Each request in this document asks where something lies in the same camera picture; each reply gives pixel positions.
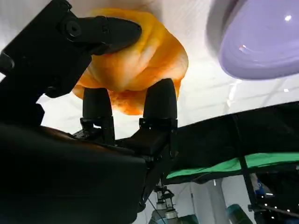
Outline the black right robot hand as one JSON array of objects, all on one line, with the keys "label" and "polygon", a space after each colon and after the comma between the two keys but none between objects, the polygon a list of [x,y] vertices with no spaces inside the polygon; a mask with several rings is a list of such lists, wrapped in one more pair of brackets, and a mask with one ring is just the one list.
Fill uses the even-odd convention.
[{"label": "black right robot hand", "polygon": [[131,224],[177,155],[173,81],[148,88],[139,130],[118,146],[105,88],[86,89],[82,130],[43,127],[42,95],[71,92],[92,55],[135,43],[141,27],[78,18],[51,1],[1,52],[0,221],[3,224]]}]

